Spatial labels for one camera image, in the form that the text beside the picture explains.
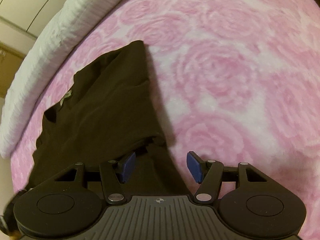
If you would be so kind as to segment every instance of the crosshair symbol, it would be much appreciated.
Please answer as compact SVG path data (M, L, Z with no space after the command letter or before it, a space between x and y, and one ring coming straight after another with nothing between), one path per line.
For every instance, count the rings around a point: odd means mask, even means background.
M158 203L162 203L163 201L165 201L163 198L157 198L156 199L156 202L158 202Z

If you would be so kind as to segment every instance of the blue rubber fingertip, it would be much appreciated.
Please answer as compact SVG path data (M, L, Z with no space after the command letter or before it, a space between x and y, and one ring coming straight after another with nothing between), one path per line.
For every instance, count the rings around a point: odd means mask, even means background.
M201 183L203 181L201 164L191 155L190 152L187 153L187 167L196 183Z
M119 174L120 175L119 180L121 183L128 182L134 170L135 164L136 164L136 153L132 153L123 164L122 171Z

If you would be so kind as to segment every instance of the mattress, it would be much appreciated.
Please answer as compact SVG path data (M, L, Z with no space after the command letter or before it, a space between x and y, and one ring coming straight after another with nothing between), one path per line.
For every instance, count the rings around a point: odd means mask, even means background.
M40 96L11 158L22 189L46 109L73 75L131 41L147 44L151 95L192 192L186 153L249 162L298 195L300 236L320 239L320 9L313 0L124 0L79 44Z

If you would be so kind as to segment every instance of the clothing tag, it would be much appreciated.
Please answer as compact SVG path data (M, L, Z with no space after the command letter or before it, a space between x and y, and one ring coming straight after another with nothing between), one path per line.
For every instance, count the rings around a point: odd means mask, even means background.
M60 106L63 105L63 101L64 101L65 99L71 97L71 94L72 94L72 89L70 89L70 90L63 96L63 98L62 98L61 101L60 101Z

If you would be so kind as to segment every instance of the black cloth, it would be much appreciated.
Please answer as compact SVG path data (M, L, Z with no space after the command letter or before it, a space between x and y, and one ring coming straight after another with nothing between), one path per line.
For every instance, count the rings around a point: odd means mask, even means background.
M126 193L190 194L150 100L142 41L103 54L77 72L66 95L44 113L27 189L73 163L98 166L139 148L135 170L123 185Z

